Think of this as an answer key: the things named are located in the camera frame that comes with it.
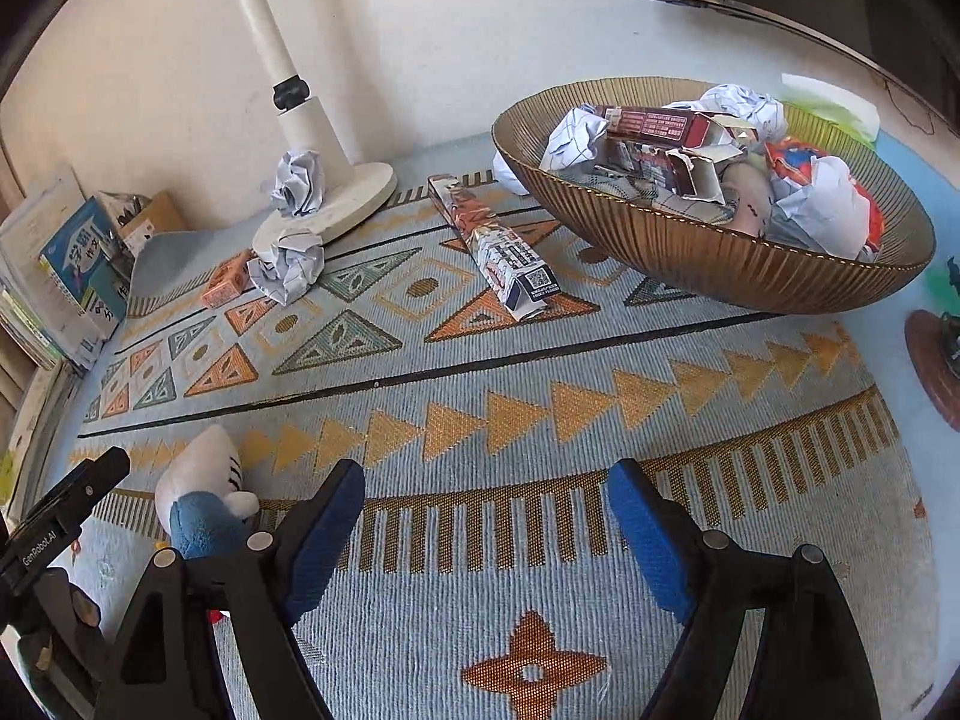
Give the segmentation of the hello kitty plush toy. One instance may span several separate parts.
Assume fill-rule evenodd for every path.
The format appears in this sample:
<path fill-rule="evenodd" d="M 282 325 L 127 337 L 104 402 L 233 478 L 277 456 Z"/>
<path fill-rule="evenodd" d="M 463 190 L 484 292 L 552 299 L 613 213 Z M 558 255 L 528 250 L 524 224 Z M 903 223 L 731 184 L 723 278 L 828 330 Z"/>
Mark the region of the hello kitty plush toy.
<path fill-rule="evenodd" d="M 259 498 L 244 489 L 239 450 L 219 424 L 192 439 L 156 483 L 156 517 L 185 561 L 242 548 L 259 509 Z"/>

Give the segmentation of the paper ball large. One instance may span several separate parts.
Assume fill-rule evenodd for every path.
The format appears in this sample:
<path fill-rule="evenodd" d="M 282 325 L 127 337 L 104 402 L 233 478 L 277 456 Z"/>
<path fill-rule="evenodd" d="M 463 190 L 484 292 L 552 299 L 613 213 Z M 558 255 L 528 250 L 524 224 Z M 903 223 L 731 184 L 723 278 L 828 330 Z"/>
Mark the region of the paper ball large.
<path fill-rule="evenodd" d="M 773 177 L 775 204 L 765 238 L 816 254 L 856 260 L 869 237 L 871 204 L 854 187 L 850 168 L 835 156 L 814 156 L 811 180 Z"/>

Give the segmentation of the dark red long box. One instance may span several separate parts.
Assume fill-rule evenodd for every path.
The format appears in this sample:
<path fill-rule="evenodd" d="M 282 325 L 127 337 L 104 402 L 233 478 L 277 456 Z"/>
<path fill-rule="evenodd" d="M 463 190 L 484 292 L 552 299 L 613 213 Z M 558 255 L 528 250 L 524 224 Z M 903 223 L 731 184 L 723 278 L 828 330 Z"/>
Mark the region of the dark red long box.
<path fill-rule="evenodd" d="M 736 137 L 724 125 L 694 110 L 597 106 L 596 114 L 608 122 L 608 133 L 635 142 L 670 148 L 706 148 L 736 143 Z"/>

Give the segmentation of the brown round coaster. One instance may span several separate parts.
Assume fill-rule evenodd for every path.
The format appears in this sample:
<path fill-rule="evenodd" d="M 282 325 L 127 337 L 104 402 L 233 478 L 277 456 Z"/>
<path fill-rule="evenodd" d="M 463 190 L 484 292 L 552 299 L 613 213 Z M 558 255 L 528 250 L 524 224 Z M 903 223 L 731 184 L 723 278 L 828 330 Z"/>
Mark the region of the brown round coaster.
<path fill-rule="evenodd" d="M 905 322 L 905 343 L 924 394 L 958 431 L 958 317 L 913 310 Z"/>

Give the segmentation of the patterned blue woven mat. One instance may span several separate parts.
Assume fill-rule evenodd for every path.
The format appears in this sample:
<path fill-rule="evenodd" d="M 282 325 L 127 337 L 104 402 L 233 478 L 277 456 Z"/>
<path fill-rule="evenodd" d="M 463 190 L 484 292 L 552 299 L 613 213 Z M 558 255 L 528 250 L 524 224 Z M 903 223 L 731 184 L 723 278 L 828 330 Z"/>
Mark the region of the patterned blue woven mat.
<path fill-rule="evenodd" d="M 208 427 L 274 528 L 336 461 L 366 504 L 296 640 L 340 718 L 635 718 L 679 639 L 608 505 L 631 457 L 698 525 L 838 577 L 885 717 L 934 681 L 937 587 L 910 461 L 835 317 L 700 298 L 473 184 L 560 282 L 512 320 L 428 199 L 377 213 L 291 305 L 202 302 L 244 227 L 143 252 L 73 458 L 132 470 L 65 559 L 114 629 L 160 543 L 153 493 Z"/>

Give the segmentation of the tricolor dango plush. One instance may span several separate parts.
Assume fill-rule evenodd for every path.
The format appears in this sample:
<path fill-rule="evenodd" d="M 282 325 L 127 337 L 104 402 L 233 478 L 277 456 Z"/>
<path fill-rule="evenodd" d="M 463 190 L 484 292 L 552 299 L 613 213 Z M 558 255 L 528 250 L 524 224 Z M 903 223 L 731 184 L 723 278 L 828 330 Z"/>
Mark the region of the tricolor dango plush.
<path fill-rule="evenodd" d="M 727 229 L 761 238 L 775 204 L 765 172 L 748 163 L 734 163 L 722 173 L 721 188 L 729 202 L 736 205 Z"/>

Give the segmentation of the red printed plush pillow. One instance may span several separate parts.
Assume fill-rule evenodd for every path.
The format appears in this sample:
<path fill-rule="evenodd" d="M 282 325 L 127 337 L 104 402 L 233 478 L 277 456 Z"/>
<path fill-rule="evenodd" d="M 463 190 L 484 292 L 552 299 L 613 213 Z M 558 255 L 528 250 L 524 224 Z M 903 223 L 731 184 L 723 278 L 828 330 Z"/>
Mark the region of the red printed plush pillow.
<path fill-rule="evenodd" d="M 773 189 L 770 241 L 872 263 L 882 252 L 884 216 L 838 156 L 788 137 L 765 145 Z"/>

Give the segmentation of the crumpled paper by bowl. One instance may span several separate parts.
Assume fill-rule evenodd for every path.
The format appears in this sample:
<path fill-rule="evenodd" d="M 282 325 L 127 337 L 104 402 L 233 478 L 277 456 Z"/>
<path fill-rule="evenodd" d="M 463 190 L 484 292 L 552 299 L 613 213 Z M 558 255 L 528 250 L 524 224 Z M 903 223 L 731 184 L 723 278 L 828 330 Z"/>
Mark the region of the crumpled paper by bowl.
<path fill-rule="evenodd" d="M 517 179 L 516 174 L 512 172 L 500 151 L 496 151 L 493 160 L 491 160 L 491 174 L 493 174 L 494 180 L 506 190 L 509 190 L 512 195 L 517 195 L 517 197 L 527 197 L 529 195 L 529 189 Z"/>

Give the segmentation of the white desk lamp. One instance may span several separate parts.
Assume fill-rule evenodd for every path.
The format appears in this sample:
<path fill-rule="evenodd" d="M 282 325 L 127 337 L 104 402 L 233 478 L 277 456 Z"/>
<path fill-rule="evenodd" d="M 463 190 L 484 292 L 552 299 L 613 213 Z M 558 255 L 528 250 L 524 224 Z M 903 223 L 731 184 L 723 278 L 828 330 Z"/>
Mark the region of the white desk lamp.
<path fill-rule="evenodd" d="M 290 149 L 310 149 L 324 172 L 319 210 L 295 220 L 272 211 L 252 239 L 252 250 L 267 255 L 282 232 L 308 229 L 328 244 L 364 223 L 394 195 L 397 176 L 387 163 L 352 164 L 319 99 L 295 67 L 267 0 L 239 0 L 274 93 L 278 121 Z"/>

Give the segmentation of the crumpled paper on lamp base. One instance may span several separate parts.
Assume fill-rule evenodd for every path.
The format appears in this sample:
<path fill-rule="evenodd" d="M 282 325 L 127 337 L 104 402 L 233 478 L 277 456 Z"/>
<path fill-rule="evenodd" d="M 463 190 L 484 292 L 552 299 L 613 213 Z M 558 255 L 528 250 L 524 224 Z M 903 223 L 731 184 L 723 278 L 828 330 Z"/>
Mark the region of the crumpled paper on lamp base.
<path fill-rule="evenodd" d="M 290 149 L 278 161 L 270 203 L 282 218 L 306 218 L 324 202 L 325 174 L 319 153 Z"/>

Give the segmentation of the printed long carton box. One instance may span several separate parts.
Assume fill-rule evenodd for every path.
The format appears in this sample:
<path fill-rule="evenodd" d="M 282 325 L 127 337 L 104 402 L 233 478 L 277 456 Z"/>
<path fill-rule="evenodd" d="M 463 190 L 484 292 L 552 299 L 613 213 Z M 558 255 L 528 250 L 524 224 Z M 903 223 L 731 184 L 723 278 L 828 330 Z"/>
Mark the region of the printed long carton box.
<path fill-rule="evenodd" d="M 545 312 L 560 285 L 534 247 L 454 176 L 428 177 L 428 190 L 508 314 L 523 322 Z"/>

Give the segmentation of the flat lying books stack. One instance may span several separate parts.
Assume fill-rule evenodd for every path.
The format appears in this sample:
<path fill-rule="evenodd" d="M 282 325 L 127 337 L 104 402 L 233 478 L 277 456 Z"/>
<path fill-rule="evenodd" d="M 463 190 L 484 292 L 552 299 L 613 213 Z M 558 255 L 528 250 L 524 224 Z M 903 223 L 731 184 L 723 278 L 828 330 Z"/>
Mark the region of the flat lying books stack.
<path fill-rule="evenodd" d="M 50 447 L 80 380 L 70 362 L 39 367 L 32 378 L 2 454 L 2 515 L 9 527 L 25 520 L 39 499 Z"/>

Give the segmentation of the brown ribbed glass bowl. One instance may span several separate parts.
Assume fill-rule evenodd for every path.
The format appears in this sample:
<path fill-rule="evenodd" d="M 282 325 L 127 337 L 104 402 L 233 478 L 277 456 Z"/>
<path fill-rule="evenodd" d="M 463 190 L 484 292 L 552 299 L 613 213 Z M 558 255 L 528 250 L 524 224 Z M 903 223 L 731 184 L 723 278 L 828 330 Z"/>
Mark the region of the brown ribbed glass bowl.
<path fill-rule="evenodd" d="M 788 133 L 848 163 L 884 218 L 875 262 L 750 238 L 652 210 L 540 169 L 548 135 L 579 104 L 660 106 L 708 89 L 700 80 L 612 76 L 552 86 L 517 101 L 491 127 L 494 148 L 534 199 L 571 231 L 625 265 L 716 301 L 773 314 L 859 309 L 905 288 L 931 263 L 935 232 L 895 169 L 836 125 L 789 104 Z"/>

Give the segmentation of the crumpled paper centre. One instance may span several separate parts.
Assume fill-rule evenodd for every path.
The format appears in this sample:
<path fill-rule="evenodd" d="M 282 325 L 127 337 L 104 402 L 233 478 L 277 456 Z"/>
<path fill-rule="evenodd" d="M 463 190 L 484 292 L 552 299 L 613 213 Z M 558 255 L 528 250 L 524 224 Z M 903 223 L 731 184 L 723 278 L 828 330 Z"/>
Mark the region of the crumpled paper centre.
<path fill-rule="evenodd" d="M 252 286 L 278 305 L 290 305 L 308 293 L 324 265 L 324 242 L 306 229 L 283 231 L 265 254 L 245 264 Z"/>

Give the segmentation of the standing books stack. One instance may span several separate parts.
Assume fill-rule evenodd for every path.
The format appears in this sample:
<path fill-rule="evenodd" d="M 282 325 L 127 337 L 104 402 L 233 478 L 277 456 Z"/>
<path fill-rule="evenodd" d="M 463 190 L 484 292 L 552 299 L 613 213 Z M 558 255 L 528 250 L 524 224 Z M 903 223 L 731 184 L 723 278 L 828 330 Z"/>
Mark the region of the standing books stack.
<path fill-rule="evenodd" d="M 127 310 L 128 281 L 107 255 L 112 231 L 68 166 L 2 223 L 2 266 L 14 295 L 82 371 L 96 366 Z"/>

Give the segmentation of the small orange box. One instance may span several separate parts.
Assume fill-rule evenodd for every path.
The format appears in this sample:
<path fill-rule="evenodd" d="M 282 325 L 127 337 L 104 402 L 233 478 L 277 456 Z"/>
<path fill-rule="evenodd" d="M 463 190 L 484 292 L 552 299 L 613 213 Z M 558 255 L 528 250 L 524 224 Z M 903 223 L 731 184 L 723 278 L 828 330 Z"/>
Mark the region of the small orange box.
<path fill-rule="evenodd" d="M 254 257 L 252 250 L 241 250 L 231 259 L 221 262 L 212 271 L 200 296 L 200 302 L 206 309 L 217 309 L 220 305 L 228 304 L 229 301 L 239 298 L 244 293 L 244 289 L 249 284 L 247 262 L 252 257 Z"/>

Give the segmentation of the crumpled paper near kitty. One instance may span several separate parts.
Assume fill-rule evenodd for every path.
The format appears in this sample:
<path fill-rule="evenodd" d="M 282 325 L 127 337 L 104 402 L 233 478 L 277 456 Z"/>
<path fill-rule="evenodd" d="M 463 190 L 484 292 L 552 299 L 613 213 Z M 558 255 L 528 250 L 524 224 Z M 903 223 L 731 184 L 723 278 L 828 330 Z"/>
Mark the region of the crumpled paper near kitty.
<path fill-rule="evenodd" d="M 540 169 L 560 172 L 576 164 L 596 161 L 607 129 L 608 120 L 592 107 L 573 107 L 548 135 Z"/>

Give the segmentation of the brown cardboard organizer box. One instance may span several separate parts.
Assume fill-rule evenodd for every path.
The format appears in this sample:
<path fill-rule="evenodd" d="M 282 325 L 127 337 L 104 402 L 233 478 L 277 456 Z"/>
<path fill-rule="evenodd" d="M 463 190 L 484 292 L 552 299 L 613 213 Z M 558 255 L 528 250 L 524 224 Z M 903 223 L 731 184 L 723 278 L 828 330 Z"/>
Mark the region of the brown cardboard organizer box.
<path fill-rule="evenodd" d="M 166 232 L 187 231 L 187 224 L 171 193 L 156 193 L 140 213 L 121 227 L 121 238 L 133 257 L 138 257 L 151 239 Z"/>

